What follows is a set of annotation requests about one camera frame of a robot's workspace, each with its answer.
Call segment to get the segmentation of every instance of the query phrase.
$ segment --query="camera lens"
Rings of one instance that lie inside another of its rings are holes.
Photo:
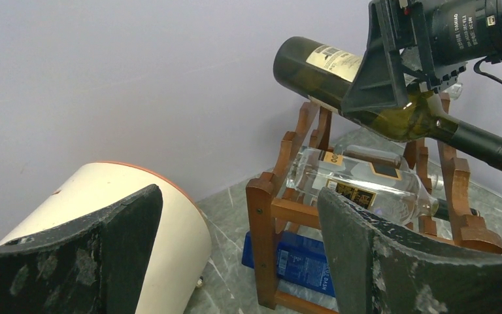
[[[431,15],[431,44],[439,65],[489,56],[502,61],[502,0],[454,0]]]

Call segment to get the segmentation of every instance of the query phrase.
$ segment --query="clear glass bottle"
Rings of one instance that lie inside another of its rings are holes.
[[[415,173],[310,147],[299,151],[286,185],[312,196],[326,186],[398,224],[438,209]]]
[[[355,159],[365,160],[367,162],[378,160],[384,164],[392,167],[396,167],[401,171],[414,172],[409,168],[409,164],[403,155],[396,154],[394,152],[388,152],[386,150],[379,150],[375,148],[369,148],[359,145],[342,145],[338,144],[334,147],[335,154],[341,154],[344,156],[352,157]],[[443,177],[436,173],[428,173],[428,179],[432,181],[432,190],[442,190],[443,189]]]

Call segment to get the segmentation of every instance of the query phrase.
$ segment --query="marble floor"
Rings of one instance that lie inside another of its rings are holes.
[[[386,141],[366,130],[350,132],[339,138],[335,145],[363,145],[366,147],[403,152],[403,147]],[[430,173],[441,170],[435,164],[429,165]],[[262,314],[296,313],[278,306],[276,311],[261,307],[257,303],[253,270],[241,265],[241,255],[245,233],[249,230],[245,198],[247,181],[210,196],[198,203],[203,211],[212,237],[212,255],[205,267],[205,285],[196,289],[186,308],[185,314]],[[434,196],[445,198],[443,191]],[[502,198],[471,184],[469,189],[471,207],[478,209],[486,219],[486,224],[502,237]],[[439,235],[450,238],[449,223],[438,220]],[[322,239],[318,230],[302,228],[304,236]],[[306,300],[337,310],[335,299],[284,281],[280,289]]]

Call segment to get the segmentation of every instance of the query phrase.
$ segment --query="gold label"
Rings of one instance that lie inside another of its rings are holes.
[[[376,193],[374,192],[363,190],[361,188],[331,179],[328,179],[326,186],[330,190],[336,191],[336,193],[340,194],[344,198],[354,202],[364,209],[368,209],[374,202],[374,198],[376,197]]]
[[[354,54],[328,45],[318,47],[307,58],[307,63],[324,69],[349,82],[353,82],[355,79],[362,61],[363,57],[361,56],[355,56]]]
[[[337,108],[334,108],[331,105],[328,105],[327,103],[323,102],[322,100],[316,99],[315,97],[312,97],[312,96],[309,96],[309,99],[311,102],[313,102],[313,103],[315,103],[325,109],[328,109],[333,113],[339,114]]]
[[[401,180],[401,171],[396,168],[388,165],[370,163],[371,170],[375,175],[379,175],[381,177],[390,178],[393,180],[400,181]]]
[[[341,166],[343,163],[343,155],[334,154],[333,152],[322,151],[320,153],[319,160],[322,162],[327,162],[329,164],[335,164]]]

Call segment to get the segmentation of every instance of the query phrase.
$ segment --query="white container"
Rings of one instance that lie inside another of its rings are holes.
[[[163,209],[136,314],[183,313],[209,260],[210,234],[187,194],[147,169],[118,162],[82,166],[0,245],[92,213],[149,184],[160,187]]]

